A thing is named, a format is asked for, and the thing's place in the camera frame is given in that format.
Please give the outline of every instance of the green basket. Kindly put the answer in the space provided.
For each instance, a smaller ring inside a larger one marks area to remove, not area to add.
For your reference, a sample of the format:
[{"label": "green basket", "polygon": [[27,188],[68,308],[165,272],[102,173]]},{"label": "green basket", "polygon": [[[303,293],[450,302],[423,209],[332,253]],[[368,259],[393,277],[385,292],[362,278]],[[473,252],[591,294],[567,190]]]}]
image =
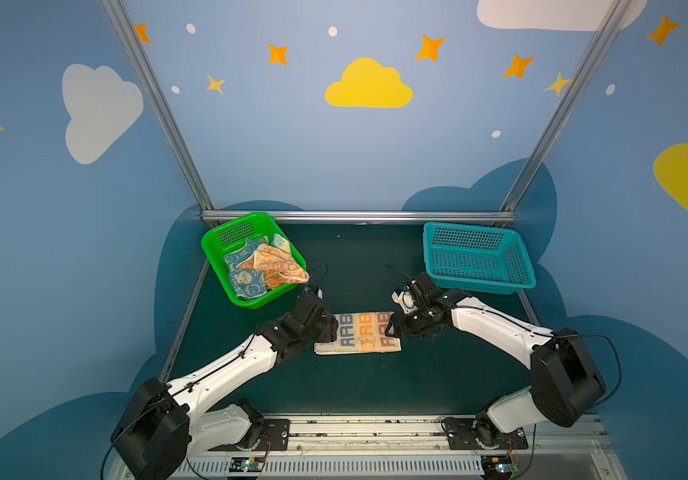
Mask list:
[{"label": "green basket", "polygon": [[[235,218],[224,225],[219,225],[203,236],[203,241],[200,242],[203,246],[203,252],[205,252],[205,256],[208,257],[208,261],[214,268],[216,276],[219,277],[219,282],[224,287],[226,295],[235,305],[255,310],[296,288],[296,283],[287,283],[253,300],[241,300],[235,295],[235,291],[232,290],[229,278],[230,268],[224,263],[224,255],[243,248],[247,238],[256,240],[266,235],[271,242],[275,234],[280,234],[288,240],[288,237],[282,232],[271,216],[255,212]],[[296,247],[293,246],[293,243],[291,243],[291,254],[296,262],[306,270],[306,261]]]}]

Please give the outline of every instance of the wall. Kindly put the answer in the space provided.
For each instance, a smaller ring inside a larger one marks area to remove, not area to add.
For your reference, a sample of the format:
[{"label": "wall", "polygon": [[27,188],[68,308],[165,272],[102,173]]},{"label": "wall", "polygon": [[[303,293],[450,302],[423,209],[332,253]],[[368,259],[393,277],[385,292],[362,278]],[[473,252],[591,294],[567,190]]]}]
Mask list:
[{"label": "wall", "polygon": [[95,478],[203,256],[98,0],[0,0],[0,478]]},{"label": "wall", "polygon": [[611,1],[126,3],[217,207],[481,210]]},{"label": "wall", "polygon": [[[658,35],[665,15],[679,25]],[[630,480],[688,472],[687,144],[688,3],[650,0],[517,208],[543,323],[619,348],[624,383],[599,413]],[[613,385],[608,346],[588,342]]]}]

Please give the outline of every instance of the cloth in green basket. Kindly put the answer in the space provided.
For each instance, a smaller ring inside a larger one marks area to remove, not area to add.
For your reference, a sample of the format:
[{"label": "cloth in green basket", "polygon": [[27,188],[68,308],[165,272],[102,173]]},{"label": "cloth in green basket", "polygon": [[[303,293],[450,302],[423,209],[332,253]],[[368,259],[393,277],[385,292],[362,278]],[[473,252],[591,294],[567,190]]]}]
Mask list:
[{"label": "cloth in green basket", "polygon": [[264,283],[264,272],[262,270],[244,270],[237,266],[248,260],[256,248],[261,244],[266,244],[267,237],[258,240],[246,240],[246,244],[238,251],[224,255],[224,263],[230,269],[230,284],[235,294],[244,300],[258,298],[267,292]]}]

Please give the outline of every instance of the pile of towels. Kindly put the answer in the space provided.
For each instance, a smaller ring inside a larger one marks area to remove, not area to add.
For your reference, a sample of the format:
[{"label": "pile of towels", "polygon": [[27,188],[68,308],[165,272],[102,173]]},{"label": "pile of towels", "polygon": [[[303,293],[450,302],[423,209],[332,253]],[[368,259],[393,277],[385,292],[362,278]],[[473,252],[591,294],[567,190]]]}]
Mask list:
[{"label": "pile of towels", "polygon": [[306,283],[308,274],[291,255],[291,244],[279,234],[248,239],[240,250],[224,256],[237,296],[252,300],[286,283]]}]

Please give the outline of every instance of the robotic arm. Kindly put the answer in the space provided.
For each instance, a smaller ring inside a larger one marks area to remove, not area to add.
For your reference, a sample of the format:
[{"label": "robotic arm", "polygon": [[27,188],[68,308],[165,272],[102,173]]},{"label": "robotic arm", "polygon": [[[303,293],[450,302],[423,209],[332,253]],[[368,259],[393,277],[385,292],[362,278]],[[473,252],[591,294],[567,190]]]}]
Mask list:
[{"label": "robotic arm", "polygon": [[437,288],[418,274],[392,294],[402,312],[387,335],[423,338],[437,324],[454,327],[502,349],[531,371],[531,386],[503,396],[476,415],[474,434],[483,448],[506,443],[504,434],[550,421],[572,426],[606,391],[588,348],[573,330],[553,332],[491,308],[463,290]]},{"label": "robotic arm", "polygon": [[319,289],[307,286],[291,311],[259,325],[221,358],[166,385],[150,379],[140,386],[110,437],[134,477],[168,478],[186,457],[217,446],[255,447],[263,417],[248,402],[213,412],[202,425],[199,420],[253,377],[314,342],[335,341],[339,325],[321,298]]}]

